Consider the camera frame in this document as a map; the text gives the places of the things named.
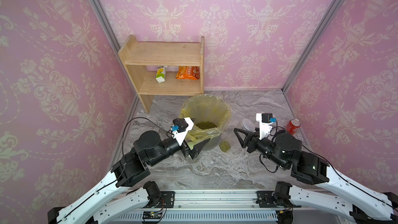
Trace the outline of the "clear plastic jar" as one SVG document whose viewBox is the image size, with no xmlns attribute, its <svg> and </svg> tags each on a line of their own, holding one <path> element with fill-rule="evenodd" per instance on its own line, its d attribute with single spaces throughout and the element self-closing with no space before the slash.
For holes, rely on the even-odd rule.
<svg viewBox="0 0 398 224">
<path fill-rule="evenodd" d="M 240 139 L 244 140 L 244 139 L 245 139 L 245 136 L 246 136 L 246 135 L 245 135 L 245 133 L 243 133 L 243 132 L 240 132 L 240 131 L 237 131 L 237 132 L 232 131 L 232 132 L 229 134 L 227 140 L 228 140 L 228 142 L 231 144 L 231 148 L 241 148 L 241 144 L 240 144 L 240 141 L 239 141 L 239 138 L 238 138 L 238 137 L 240 137 Z"/>
</svg>

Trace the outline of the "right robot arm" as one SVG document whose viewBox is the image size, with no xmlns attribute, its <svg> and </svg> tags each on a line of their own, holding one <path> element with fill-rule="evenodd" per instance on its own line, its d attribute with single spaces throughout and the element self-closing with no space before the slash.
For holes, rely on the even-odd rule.
<svg viewBox="0 0 398 224">
<path fill-rule="evenodd" d="M 320 156 L 302 150 L 302 142 L 285 131 L 269 140 L 260 138 L 260 131 L 234 129 L 242 148 L 259 152 L 260 159 L 274 162 L 289 170 L 298 181 L 329 191 L 321 194 L 289 183 L 278 182 L 274 199 L 278 205 L 308 206 L 357 224 L 396 224 L 398 196 L 391 192 L 373 191 L 344 175 Z"/>
</svg>

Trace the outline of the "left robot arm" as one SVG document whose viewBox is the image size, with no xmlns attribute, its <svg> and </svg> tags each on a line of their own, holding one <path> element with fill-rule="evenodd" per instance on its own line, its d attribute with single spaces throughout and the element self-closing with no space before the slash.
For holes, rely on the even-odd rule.
<svg viewBox="0 0 398 224">
<path fill-rule="evenodd" d="M 65 207 L 54 207 L 48 214 L 50 224 L 108 224 L 127 212 L 155 207 L 162 194 L 154 181 L 123 198 L 114 198 L 150 175 L 149 166 L 181 151 L 185 156 L 196 158 L 209 140 L 192 149 L 186 142 L 181 145 L 174 138 L 162 140 L 155 131 L 144 132 L 134 142 L 134 147 L 124 155 L 92 189 Z"/>
</svg>

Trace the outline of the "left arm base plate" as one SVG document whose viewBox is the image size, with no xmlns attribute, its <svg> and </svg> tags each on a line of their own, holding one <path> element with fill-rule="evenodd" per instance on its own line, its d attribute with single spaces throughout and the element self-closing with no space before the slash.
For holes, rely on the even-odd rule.
<svg viewBox="0 0 398 224">
<path fill-rule="evenodd" d="M 173 208 L 175 203 L 175 191 L 161 191 L 161 197 L 156 204 L 148 203 L 143 208 Z"/>
</svg>

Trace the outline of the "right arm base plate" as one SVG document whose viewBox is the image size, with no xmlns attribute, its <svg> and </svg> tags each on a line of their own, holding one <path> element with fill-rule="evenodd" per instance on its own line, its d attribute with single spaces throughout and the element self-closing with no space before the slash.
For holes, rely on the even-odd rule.
<svg viewBox="0 0 398 224">
<path fill-rule="evenodd" d="M 256 203 L 260 208 L 291 208 L 301 207 L 290 202 L 290 196 L 274 191 L 257 191 Z"/>
</svg>

